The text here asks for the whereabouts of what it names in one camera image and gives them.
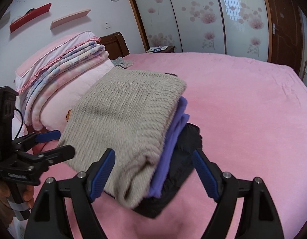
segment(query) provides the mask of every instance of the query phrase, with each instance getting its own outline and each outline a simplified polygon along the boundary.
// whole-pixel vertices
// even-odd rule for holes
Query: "pink bed sheet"
[[[204,153],[237,178],[262,177],[285,239],[293,239],[307,220],[307,89],[294,71],[208,53],[141,54],[124,59],[133,61],[130,70],[174,73],[187,82],[186,113],[201,128]],[[55,145],[52,142],[45,150]],[[74,175],[63,163],[51,167],[41,180]],[[235,237],[242,204],[238,199],[227,239]],[[157,219],[124,209],[106,194],[93,207],[108,239],[200,239],[216,204],[194,171]],[[73,234],[81,239],[71,204],[67,208]]]

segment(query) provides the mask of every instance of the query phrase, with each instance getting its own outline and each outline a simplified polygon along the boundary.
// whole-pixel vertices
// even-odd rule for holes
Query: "black cable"
[[[17,135],[15,136],[14,139],[16,139],[16,138],[18,137],[18,135],[20,134],[20,132],[21,132],[21,130],[22,130],[23,124],[24,124],[24,118],[23,118],[22,112],[21,112],[19,109],[15,109],[15,110],[21,115],[22,124],[21,124],[21,127],[20,127],[20,129],[18,130]]]

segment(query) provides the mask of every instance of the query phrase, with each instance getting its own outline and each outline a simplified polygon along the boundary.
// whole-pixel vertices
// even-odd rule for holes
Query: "wall shelf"
[[[24,24],[28,23],[29,21],[35,19],[36,17],[46,13],[49,11],[52,3],[45,4],[34,11],[31,11],[30,13],[24,15],[23,17],[19,18],[17,21],[13,22],[10,25],[11,33],[15,30],[17,30],[19,27],[23,26]]]
[[[50,29],[58,27],[59,25],[62,25],[64,23],[70,22],[72,20],[76,20],[78,18],[84,17],[86,16],[89,12],[91,11],[91,9],[87,9],[87,10],[83,10],[83,11],[79,11],[79,12],[75,12],[69,15],[66,15],[64,17],[61,17],[57,20],[52,21],[52,24],[50,25]]]

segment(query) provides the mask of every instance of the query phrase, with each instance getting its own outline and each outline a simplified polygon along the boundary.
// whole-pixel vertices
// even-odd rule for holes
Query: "sliding wardrobe door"
[[[220,0],[227,54],[268,60],[269,28],[265,0]]]
[[[151,47],[174,45],[182,52],[177,22],[170,0],[136,0]]]
[[[225,54],[218,0],[171,0],[184,52]]]

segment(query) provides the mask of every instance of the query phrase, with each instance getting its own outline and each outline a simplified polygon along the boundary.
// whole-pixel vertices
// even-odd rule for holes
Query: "human hand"
[[[0,182],[0,218],[4,225],[8,227],[13,221],[14,211],[11,209],[10,204],[7,201],[7,198],[11,195],[9,187],[5,182]],[[23,193],[23,199],[27,202],[30,208],[34,205],[34,187],[27,186],[26,190]]]
[[[11,195],[10,189],[5,182],[0,182],[0,200],[1,202],[10,207],[9,203],[7,202],[7,198]],[[23,193],[23,199],[27,202],[29,208],[32,208],[34,205],[34,187],[27,185],[26,190]]]

